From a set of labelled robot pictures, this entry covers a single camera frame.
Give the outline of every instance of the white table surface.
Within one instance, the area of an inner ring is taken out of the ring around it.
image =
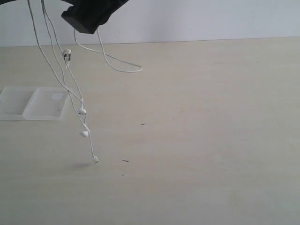
[[[0,224],[299,224],[300,38],[71,49],[100,162],[71,107],[0,121]],[[7,85],[58,86],[37,47],[0,48]]]

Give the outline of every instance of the plastic case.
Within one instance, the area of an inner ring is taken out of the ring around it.
[[[7,86],[0,94],[0,120],[62,120],[68,102],[64,88]]]

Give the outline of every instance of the clear plastic box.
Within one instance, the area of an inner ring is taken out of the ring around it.
[[[68,102],[64,88],[7,86],[0,94],[0,120],[62,120]]]

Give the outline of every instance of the white wall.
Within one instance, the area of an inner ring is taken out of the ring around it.
[[[39,0],[31,1],[41,43],[48,45]],[[73,44],[72,28],[60,18],[68,4],[46,5],[61,43]],[[106,43],[300,36],[299,8],[299,0],[130,0],[101,30]],[[0,46],[36,45],[26,0],[0,7],[0,31]]]

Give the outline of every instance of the black object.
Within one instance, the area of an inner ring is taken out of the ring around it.
[[[16,0],[0,0],[0,5]],[[78,32],[93,34],[100,25],[129,0],[62,0],[73,6],[61,17]]]

